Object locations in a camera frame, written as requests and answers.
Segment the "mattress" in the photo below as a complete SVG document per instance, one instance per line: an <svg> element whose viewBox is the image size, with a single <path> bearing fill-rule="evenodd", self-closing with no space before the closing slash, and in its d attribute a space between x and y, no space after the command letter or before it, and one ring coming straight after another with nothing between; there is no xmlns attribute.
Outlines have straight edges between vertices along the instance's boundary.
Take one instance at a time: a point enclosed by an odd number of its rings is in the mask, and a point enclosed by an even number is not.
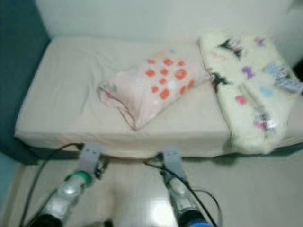
<svg viewBox="0 0 303 227"><path fill-rule="evenodd" d="M98 142L119 157L152 157L167 146L179 147L185 157L225 154L229 130L210 82L189 91L138 131L99 100L102 79L167 49L200 59L195 42L53 39L21 107L15 136L36 148Z"/></svg>

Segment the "pillowcase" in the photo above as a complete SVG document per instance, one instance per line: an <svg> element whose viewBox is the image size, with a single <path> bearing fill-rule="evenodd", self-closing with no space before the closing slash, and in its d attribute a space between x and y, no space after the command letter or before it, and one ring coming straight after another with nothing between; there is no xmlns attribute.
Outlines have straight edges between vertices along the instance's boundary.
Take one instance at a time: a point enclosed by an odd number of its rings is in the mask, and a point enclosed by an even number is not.
<svg viewBox="0 0 303 227"><path fill-rule="evenodd" d="M137 130L189 89L208 79L200 62L162 51L99 85L99 98Z"/></svg>

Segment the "floor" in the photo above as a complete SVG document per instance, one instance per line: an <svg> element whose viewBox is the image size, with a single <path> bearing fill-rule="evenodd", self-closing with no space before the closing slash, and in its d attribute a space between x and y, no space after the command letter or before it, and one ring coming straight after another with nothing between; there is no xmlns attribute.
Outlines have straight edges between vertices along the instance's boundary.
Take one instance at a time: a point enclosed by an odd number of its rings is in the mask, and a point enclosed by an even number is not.
<svg viewBox="0 0 303 227"><path fill-rule="evenodd" d="M51 161L35 190L29 217L77 161ZM207 189L218 199L224 227L303 226L303 150L286 157L220 157L186 160L185 172L195 189ZM18 226L36 166L18 177L18 189L2 226ZM214 214L212 201L201 199ZM87 189L67 227L81 227L112 218L115 227L174 227L176 222L159 171L137 162L109 165L103 179Z"/></svg>

